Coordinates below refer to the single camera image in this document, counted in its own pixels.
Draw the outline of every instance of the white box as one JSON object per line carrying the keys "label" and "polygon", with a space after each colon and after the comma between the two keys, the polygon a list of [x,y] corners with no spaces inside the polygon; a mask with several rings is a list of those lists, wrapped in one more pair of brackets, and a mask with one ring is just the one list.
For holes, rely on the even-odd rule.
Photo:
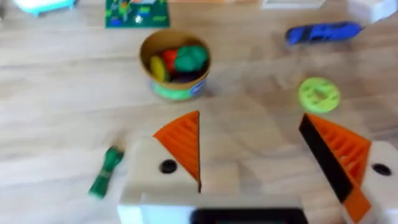
{"label": "white box", "polygon": [[374,23],[398,10],[397,0],[348,0],[348,12],[364,22]]}
{"label": "white box", "polygon": [[263,9],[318,9],[326,0],[263,0]]}

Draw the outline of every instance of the green toy donut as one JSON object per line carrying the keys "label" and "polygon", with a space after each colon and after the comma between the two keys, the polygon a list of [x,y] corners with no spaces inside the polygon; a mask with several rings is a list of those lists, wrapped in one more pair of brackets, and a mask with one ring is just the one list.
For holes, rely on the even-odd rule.
{"label": "green toy donut", "polygon": [[309,78],[298,89],[302,106],[314,113],[326,113],[340,104],[340,91],[331,81],[324,78]]}

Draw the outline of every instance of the cardboard cup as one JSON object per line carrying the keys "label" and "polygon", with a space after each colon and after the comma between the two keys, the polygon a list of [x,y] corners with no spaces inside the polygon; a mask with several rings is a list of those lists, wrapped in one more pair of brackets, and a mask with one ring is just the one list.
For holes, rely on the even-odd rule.
{"label": "cardboard cup", "polygon": [[[160,82],[156,80],[153,77],[152,72],[149,68],[150,58],[154,55],[161,54],[165,50],[176,49],[183,45],[201,45],[207,50],[207,52],[209,53],[209,61],[207,68],[204,70],[203,74],[196,80],[186,83]],[[154,86],[159,86],[159,88],[165,89],[167,91],[191,90],[193,93],[192,96],[196,95],[196,93],[198,93],[199,90],[204,87],[203,84],[205,82],[206,76],[209,73],[209,68],[211,65],[210,51],[205,42],[191,33],[176,29],[162,29],[148,36],[141,45],[139,56],[141,60],[141,65],[146,71],[148,78],[150,78],[151,80],[152,89],[155,88]]]}

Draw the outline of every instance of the wood grain surface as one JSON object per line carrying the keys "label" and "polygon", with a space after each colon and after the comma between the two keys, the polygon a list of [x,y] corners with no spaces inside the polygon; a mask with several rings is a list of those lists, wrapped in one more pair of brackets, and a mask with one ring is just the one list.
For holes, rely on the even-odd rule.
{"label": "wood grain surface", "polygon": [[87,196],[115,139],[134,142],[200,110],[204,192],[300,195],[311,223],[343,223],[297,127],[297,87],[335,82],[324,117],[398,146],[398,15],[349,42],[286,47],[284,32],[349,19],[345,2],[262,11],[259,4],[171,4],[172,27],[208,42],[214,64],[197,100],[154,96],[139,66],[154,29],[105,29],[104,2],[36,19],[10,1],[0,24],[0,223],[119,223],[124,161],[102,201]]}

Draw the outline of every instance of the white object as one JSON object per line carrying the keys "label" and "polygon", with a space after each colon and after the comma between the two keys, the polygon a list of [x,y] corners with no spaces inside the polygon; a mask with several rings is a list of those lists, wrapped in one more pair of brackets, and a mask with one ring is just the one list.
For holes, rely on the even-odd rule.
{"label": "white object", "polygon": [[135,1],[131,1],[131,3],[133,3],[133,4],[153,4],[156,1],[157,0],[135,0]]}
{"label": "white object", "polygon": [[[388,167],[391,175],[376,172],[375,164]],[[361,190],[369,200],[371,209],[360,224],[398,223],[398,150],[392,144],[372,142]],[[353,223],[346,212],[344,216],[347,223]]]}
{"label": "white object", "polygon": [[318,9],[326,0],[263,0],[263,9]]}
{"label": "white object", "polygon": [[136,142],[125,153],[131,165],[118,213],[122,224],[190,224],[200,208],[298,208],[299,197],[199,194],[198,182],[177,162],[163,174],[160,164],[175,158],[153,137]]}
{"label": "white object", "polygon": [[69,7],[73,9],[75,0],[14,0],[23,11],[39,16],[42,12]]}
{"label": "white object", "polygon": [[398,10],[397,0],[347,0],[348,12],[364,22],[374,23]]}

